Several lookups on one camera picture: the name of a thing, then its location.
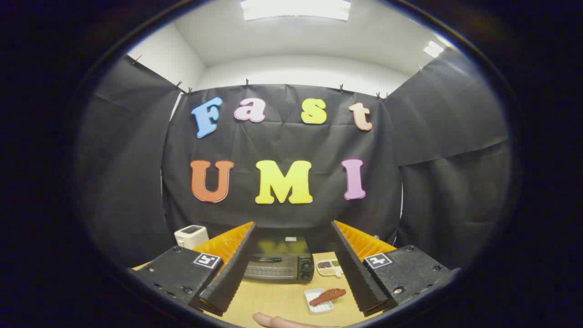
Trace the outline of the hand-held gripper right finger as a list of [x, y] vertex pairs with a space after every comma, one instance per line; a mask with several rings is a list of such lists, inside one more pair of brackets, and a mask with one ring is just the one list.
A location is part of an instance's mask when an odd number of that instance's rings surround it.
[[450, 269], [414, 245], [396, 248], [334, 220], [335, 252], [359, 311], [364, 316], [409, 305], [450, 284]]

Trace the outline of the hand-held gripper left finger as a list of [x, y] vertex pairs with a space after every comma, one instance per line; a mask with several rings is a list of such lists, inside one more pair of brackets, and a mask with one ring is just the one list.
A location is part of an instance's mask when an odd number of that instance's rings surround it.
[[222, 316], [239, 289], [256, 242], [256, 223], [250, 221], [193, 249], [171, 247], [131, 273], [176, 303]]

